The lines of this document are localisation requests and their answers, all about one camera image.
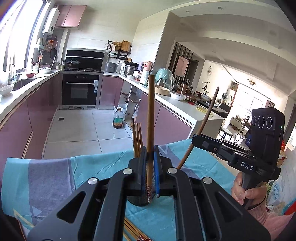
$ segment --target sink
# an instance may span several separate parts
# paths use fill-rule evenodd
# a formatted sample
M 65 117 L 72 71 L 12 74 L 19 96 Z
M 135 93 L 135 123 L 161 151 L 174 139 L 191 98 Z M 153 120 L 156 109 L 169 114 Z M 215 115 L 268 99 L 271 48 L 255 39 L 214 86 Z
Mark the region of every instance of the sink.
M 15 90 L 19 90 L 20 88 L 24 87 L 26 84 L 32 82 L 33 80 L 36 80 L 37 78 L 28 78 L 28 79 L 22 79 L 22 80 L 19 80 L 18 82 L 16 82 L 14 84 L 14 87 L 12 89 L 12 91 L 15 91 Z

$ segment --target wooden chopstick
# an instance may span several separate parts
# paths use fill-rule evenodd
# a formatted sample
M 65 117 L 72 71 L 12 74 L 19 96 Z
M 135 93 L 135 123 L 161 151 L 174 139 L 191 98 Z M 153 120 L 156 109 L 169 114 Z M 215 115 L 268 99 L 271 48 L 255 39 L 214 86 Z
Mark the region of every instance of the wooden chopstick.
M 135 235 L 134 233 L 133 233 L 133 231 L 126 225 L 126 224 L 124 224 L 124 229 L 135 239 L 135 240 L 137 240 L 139 237 L 137 236 L 137 235 Z
M 131 223 L 131 221 L 129 221 L 126 217 L 124 217 L 124 223 L 127 226 L 130 226 L 131 228 L 133 228 L 139 235 L 142 235 L 145 239 L 149 239 L 148 236 L 146 236 L 143 232 L 141 232 L 141 230 L 139 230 L 135 225 L 133 225 Z
M 152 203 L 152 175 L 153 175 L 153 152 L 154 152 L 154 98 L 155 76 L 149 75 L 148 92 L 148 117 L 147 117 L 147 195 L 148 202 Z
M 133 124 L 133 155 L 135 158 L 137 158 L 137 157 L 139 157 L 139 153 L 138 153 L 138 143 L 137 143 L 135 122 L 134 122 L 133 118 L 132 118 L 132 124 Z
M 138 153 L 139 153 L 139 157 L 140 157 L 142 146 L 141 146 L 141 141 L 140 141 L 140 131 L 139 131 L 139 124 L 138 123 L 136 124 L 136 131 L 137 131 Z
M 125 237 L 125 239 L 126 239 L 127 241 L 131 241 L 131 239 L 126 235 L 125 232 L 123 232 L 123 236 Z
M 202 124 L 201 124 L 199 130 L 198 130 L 197 133 L 196 133 L 197 135 L 200 135 L 200 134 L 202 133 L 202 131 L 203 131 L 203 129 L 204 129 L 206 123 L 207 123 L 207 120 L 208 120 L 208 118 L 209 118 L 209 116 L 210 116 L 210 114 L 211 114 L 211 111 L 212 111 L 212 109 L 213 109 L 213 106 L 214 106 L 215 100 L 216 100 L 216 98 L 217 98 L 218 91 L 219 91 L 219 87 L 217 87 L 217 89 L 216 89 L 216 92 L 215 92 L 215 94 L 214 94 L 214 97 L 213 97 L 213 100 L 212 100 L 212 102 L 211 102 L 211 104 L 210 104 L 210 107 L 208 108 L 207 113 L 205 114 L 205 117 L 204 117 L 203 120 L 202 120 Z M 177 169 L 181 169 L 181 167 L 184 165 L 185 161 L 186 161 L 187 158 L 189 157 L 189 155 L 190 155 L 190 153 L 192 152 L 192 150 L 193 150 L 193 145 L 192 145 L 192 143 L 191 143 L 190 146 L 188 147 L 188 149 L 187 149 L 187 151 L 186 151 L 184 157 L 182 158 L 182 160 L 180 161 L 179 165 L 177 166 Z
M 142 148 L 142 146 L 143 146 L 143 139 L 142 139 L 141 122 L 139 122 L 139 132 L 140 132 L 140 145 L 141 145 L 141 148 Z

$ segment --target red bowl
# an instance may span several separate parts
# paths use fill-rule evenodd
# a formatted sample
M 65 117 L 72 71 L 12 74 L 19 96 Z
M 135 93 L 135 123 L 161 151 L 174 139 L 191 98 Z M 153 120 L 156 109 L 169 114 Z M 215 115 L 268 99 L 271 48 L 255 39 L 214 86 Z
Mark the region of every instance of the red bowl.
M 34 75 L 35 75 L 35 73 L 26 74 L 26 76 L 27 76 L 28 78 L 33 78 Z

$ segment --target screw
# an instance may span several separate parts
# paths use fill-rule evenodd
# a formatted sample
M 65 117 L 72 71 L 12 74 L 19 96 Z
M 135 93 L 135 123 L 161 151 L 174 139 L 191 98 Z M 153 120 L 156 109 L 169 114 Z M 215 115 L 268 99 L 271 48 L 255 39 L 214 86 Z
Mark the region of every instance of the screw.
M 203 182 L 204 182 L 205 184 L 211 184 L 212 181 L 213 181 L 213 180 L 212 180 L 210 177 L 205 177 L 205 178 L 203 179 Z
M 93 185 L 93 184 L 96 184 L 98 182 L 98 180 L 94 177 L 90 178 L 88 181 L 87 181 L 90 185 Z
M 170 173 L 170 174 L 175 174 L 175 173 L 177 173 L 177 169 L 176 168 L 174 168 L 174 167 L 171 167 L 171 168 L 169 168 L 168 169 L 168 173 Z
M 124 173 L 125 175 L 129 175 L 129 174 L 131 174 L 132 172 L 133 172 L 133 170 L 130 169 L 130 168 L 125 168 L 125 169 L 123 170 L 123 173 Z

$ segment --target white countertop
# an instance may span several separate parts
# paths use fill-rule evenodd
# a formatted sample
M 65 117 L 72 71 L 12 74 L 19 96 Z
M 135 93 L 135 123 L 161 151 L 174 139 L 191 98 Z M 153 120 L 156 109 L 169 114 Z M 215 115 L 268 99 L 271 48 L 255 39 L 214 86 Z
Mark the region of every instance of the white countertop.
M 129 80 L 127 77 L 122 76 L 120 74 L 113 74 L 112 76 L 118 76 L 121 79 L 129 82 L 130 84 L 136 86 L 138 89 L 144 91 L 145 93 L 148 93 L 147 87 L 144 85 L 139 84 L 138 81 Z M 185 120 L 190 122 L 192 125 L 195 125 L 197 121 L 202 121 L 205 117 L 205 113 L 199 111 L 196 109 L 195 105 L 191 105 L 189 103 L 175 100 L 171 98 L 170 96 L 163 96 L 159 94 L 155 94 L 155 99 L 162 103 L 163 105 L 167 106 L 169 109 L 174 111 L 179 116 L 183 117 Z M 213 111 L 211 112 L 212 115 L 210 115 L 209 120 L 223 120 L 223 118 Z
M 38 76 L 45 76 L 45 77 L 39 77 L 32 82 L 26 84 L 24 87 L 12 91 L 7 96 L 1 96 L 0 95 L 0 122 L 3 121 L 5 116 L 19 103 L 21 102 L 29 93 L 31 93 L 34 89 L 36 89 L 38 86 L 43 84 L 48 79 L 52 78 L 53 76 L 57 75 L 59 73 L 59 70 L 54 70 L 49 74 L 38 74 Z
M 45 81 L 47 81 L 51 77 L 57 75 L 58 73 L 59 73 L 59 70 L 55 70 L 52 73 L 44 74 L 42 76 L 45 76 L 45 77 L 39 77 L 39 78 L 33 80 L 31 83 L 28 83 L 24 87 L 20 88 L 19 90 L 12 91 L 7 96 L 1 96 L 0 95 L 0 122 L 30 92 L 32 92 L 38 86 L 43 84 Z M 104 75 L 120 77 L 121 79 L 123 79 L 123 80 L 127 81 L 128 83 L 134 85 L 138 89 L 144 91 L 145 93 L 148 93 L 147 87 L 139 84 L 138 81 L 129 80 L 127 77 L 122 76 L 122 75 L 120 75 L 118 73 L 104 72 Z M 162 103 L 163 105 L 167 106 L 169 109 L 174 111 L 179 116 L 183 117 L 185 120 L 187 120 L 193 126 L 196 124 L 197 121 L 203 120 L 203 118 L 205 116 L 205 113 L 203 113 L 203 112 L 199 111 L 198 109 L 196 109 L 196 106 L 185 103 L 183 101 L 175 100 L 175 99 L 173 99 L 173 98 L 171 98 L 169 96 L 162 96 L 162 95 L 159 95 L 159 94 L 155 94 L 155 99 L 157 101 L 159 101 L 160 103 Z M 221 116 L 217 115 L 214 112 L 211 112 L 211 114 L 212 115 L 209 117 L 209 120 L 222 120 L 223 119 Z

